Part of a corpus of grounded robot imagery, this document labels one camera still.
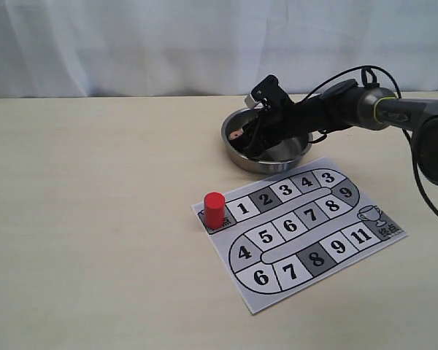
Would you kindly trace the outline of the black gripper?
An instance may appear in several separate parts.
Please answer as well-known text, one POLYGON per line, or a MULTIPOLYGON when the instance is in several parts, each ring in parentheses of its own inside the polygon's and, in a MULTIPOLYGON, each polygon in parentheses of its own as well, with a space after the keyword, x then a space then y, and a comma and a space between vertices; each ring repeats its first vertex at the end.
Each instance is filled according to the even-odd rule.
POLYGON ((316 131, 343 131, 349 127, 335 105, 314 97, 282 109, 263 108, 258 113, 258 122, 249 122, 236 130, 243 134, 232 140, 231 145, 245 157, 258 159, 283 140, 316 131))

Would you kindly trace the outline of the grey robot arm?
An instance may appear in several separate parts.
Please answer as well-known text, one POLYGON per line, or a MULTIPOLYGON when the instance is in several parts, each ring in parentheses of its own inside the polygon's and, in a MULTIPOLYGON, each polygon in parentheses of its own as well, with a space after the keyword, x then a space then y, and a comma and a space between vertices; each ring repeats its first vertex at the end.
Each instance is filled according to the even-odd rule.
POLYGON ((438 99, 398 98, 377 83, 360 86, 354 79, 299 102, 276 84, 257 87, 251 97, 262 108, 250 122, 226 134, 232 147, 247 158, 258 158, 281 141, 316 131, 352 127, 381 131, 392 126, 411 132, 414 164, 438 186, 438 99))

